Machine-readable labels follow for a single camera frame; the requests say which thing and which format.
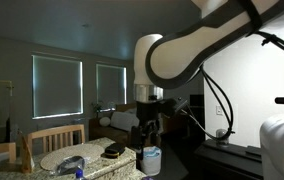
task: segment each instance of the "floor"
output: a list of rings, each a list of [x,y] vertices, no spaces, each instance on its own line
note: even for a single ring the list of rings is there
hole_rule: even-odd
[[[199,143],[193,137],[186,136],[186,130],[180,130],[162,136],[162,164],[154,180],[201,180],[194,151]]]

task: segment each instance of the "ceiling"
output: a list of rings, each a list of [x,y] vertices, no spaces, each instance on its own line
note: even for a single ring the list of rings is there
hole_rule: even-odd
[[[199,19],[191,0],[0,0],[0,37],[121,60],[140,37]]]

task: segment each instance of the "plastic bag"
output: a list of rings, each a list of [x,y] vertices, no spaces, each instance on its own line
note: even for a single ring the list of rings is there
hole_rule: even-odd
[[[153,146],[153,147],[145,147],[144,148],[144,157],[157,157],[161,154],[161,149]]]
[[[57,165],[53,171],[50,172],[54,176],[62,176],[66,174],[75,174],[77,169],[83,169],[90,158],[83,158],[82,156],[72,156],[63,159],[63,162]]]

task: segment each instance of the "countertop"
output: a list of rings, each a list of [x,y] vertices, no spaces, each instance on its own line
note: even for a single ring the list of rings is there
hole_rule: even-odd
[[[106,148],[114,141],[108,138],[101,138],[87,142]],[[75,179],[74,174],[64,176],[52,176],[50,172],[40,167],[40,162],[47,154],[33,156],[35,167],[32,173],[23,174],[20,172],[20,163],[1,163],[0,179]],[[129,148],[125,148],[124,153],[117,159],[108,159],[103,155],[95,162],[89,163],[83,169],[83,173],[88,179],[128,179],[141,180],[146,175],[135,168],[136,153]]]

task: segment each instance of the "black cable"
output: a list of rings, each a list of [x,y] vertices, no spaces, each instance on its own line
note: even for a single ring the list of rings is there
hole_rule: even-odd
[[[213,92],[215,98],[218,100],[220,106],[222,107],[222,110],[223,110],[223,112],[224,112],[224,114],[225,114],[225,116],[226,116],[226,119],[227,119],[227,121],[228,121],[228,124],[229,124],[229,128],[228,128],[227,132],[226,132],[222,137],[214,137],[213,135],[211,135],[211,134],[209,134],[208,132],[206,132],[206,131],[204,130],[204,128],[202,128],[201,126],[200,126],[200,128],[204,131],[204,133],[205,133],[207,136],[209,136],[209,137],[210,137],[211,139],[213,139],[213,140],[216,140],[216,141],[225,140],[225,139],[227,139],[232,133],[234,133],[234,132],[232,131],[232,126],[233,126],[233,109],[232,109],[231,102],[230,102],[229,98],[227,97],[227,95],[226,95],[226,94],[224,93],[224,91],[222,90],[222,88],[205,72],[205,70],[203,69],[203,64],[200,66],[200,71],[202,72],[203,77],[204,77],[205,81],[207,82],[207,84],[209,85],[209,87],[210,87],[211,91]],[[213,89],[213,87],[212,87],[210,81],[219,89],[219,91],[222,93],[222,95],[223,95],[224,98],[226,99],[227,104],[228,104],[228,106],[229,106],[231,118],[229,117],[228,113],[226,112],[226,110],[225,110],[225,108],[224,108],[224,106],[223,106],[223,103],[221,102],[220,98],[218,97],[218,95],[217,95],[216,92],[214,91],[214,89]],[[193,120],[195,120],[195,121],[197,122],[197,124],[199,125],[198,121],[197,121],[194,117],[192,117],[192,116],[190,116],[190,117],[191,117]]]
[[[269,33],[262,32],[262,31],[257,31],[257,32],[255,32],[255,34],[260,35],[260,36],[265,38],[262,42],[262,46],[271,42],[274,45],[276,45],[277,47],[279,47],[280,49],[284,50],[284,40],[281,39],[281,38],[278,38],[276,35],[269,34]]]

